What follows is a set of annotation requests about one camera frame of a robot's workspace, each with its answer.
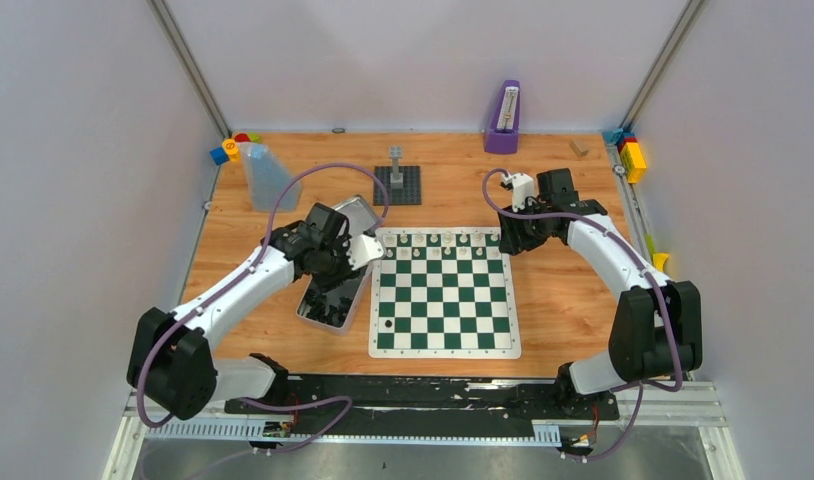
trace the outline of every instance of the metal corner post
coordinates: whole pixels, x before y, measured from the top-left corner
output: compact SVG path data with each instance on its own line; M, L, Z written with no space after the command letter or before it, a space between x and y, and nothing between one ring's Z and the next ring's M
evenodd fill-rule
M166 33L171 47L180 59L183 69L192 81L192 87L204 104L204 108L207 109L207 114L210 116L210 120L212 120L219 135L222 138L230 137L232 132L227 124L227 120L225 120L221 109L219 109L219 105L215 97L213 97L210 87L207 85L207 81L201 73L201 69L198 68L195 57L192 56L192 52L189 50L189 46L186 44L186 40L183 38L183 34L177 22L174 20L174 15L172 15L165 0L147 0L147 2L157 16L157 21Z
M684 10L681 12L681 15L678 16L675 26L672 27L672 31L669 32L669 36L666 37L666 42L663 44L663 48L660 49L660 53L658 53L657 58L654 60L651 69L643 81L643 84L640 86L640 89L634 96L634 100L631 102L631 107L628 109L628 113L626 113L625 117L622 119L622 123L620 125L621 128L625 129L626 131L633 130L634 124L636 123L643 106L645 106L646 101L648 101L651 93L654 91L654 87L657 85L658 80L674 58L675 53L678 51L678 48L686 38L687 33L690 31L698 18L698 14L701 12L702 7L704 7L706 4L707 0L687 0L687 4L684 5Z

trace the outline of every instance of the black building block plate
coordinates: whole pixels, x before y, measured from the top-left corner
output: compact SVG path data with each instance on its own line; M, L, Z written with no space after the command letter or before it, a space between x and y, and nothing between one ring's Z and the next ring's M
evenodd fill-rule
M422 167L418 165L401 166L401 175L404 179L401 188L392 189L390 174L392 167L375 167L375 176L378 177L389 193L390 205L421 205L422 204ZM375 205L383 205L383 192L375 184Z

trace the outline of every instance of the wooden table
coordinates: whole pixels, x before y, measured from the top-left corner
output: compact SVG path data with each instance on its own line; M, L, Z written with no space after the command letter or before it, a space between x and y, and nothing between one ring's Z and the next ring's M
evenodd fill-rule
M404 149L402 165L422 166L423 204L390 208L384 226L497 226L496 213L481 195L481 179L493 167L531 176L554 168L572 169L582 199L597 199L627 237L622 203L599 135L523 135L519 152L484 153L475 134L264 134L267 144L293 173L332 161L368 169L387 165L390 145ZM577 158L571 138L584 140L589 154ZM497 185L500 179L494 179ZM370 203L372 182L362 174L333 169L304 180L298 209L282 213L275 225L303 219L314 202L336 204L356 193ZM500 205L509 192L492 188ZM197 296L251 253L263 237L267 214L252 211L245 175L238 164L222 168L185 299ZM511 258L522 356L517 360L374 359L368 354L369 292L363 296L351 331L337 336L308 326L295 309L307 285L299 280L256 308L227 337L218 357L268 355L290 372L408 375L551 376L557 367L607 346L615 303L590 266L552 239Z

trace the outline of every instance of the green and white chessboard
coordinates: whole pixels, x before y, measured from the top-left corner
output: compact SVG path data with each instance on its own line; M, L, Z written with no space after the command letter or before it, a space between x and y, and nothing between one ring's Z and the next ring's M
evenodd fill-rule
M519 358L510 258L498 228L380 228L369 355Z

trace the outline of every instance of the white wall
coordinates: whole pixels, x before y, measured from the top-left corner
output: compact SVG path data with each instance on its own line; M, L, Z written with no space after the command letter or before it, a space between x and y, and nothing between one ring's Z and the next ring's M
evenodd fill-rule
M709 2L637 134L748 477L813 479L814 0Z
M0 479L101 475L218 136L145 1L0 1Z
M231 127L477 131L501 82L523 130L617 125L685 0L168 0Z

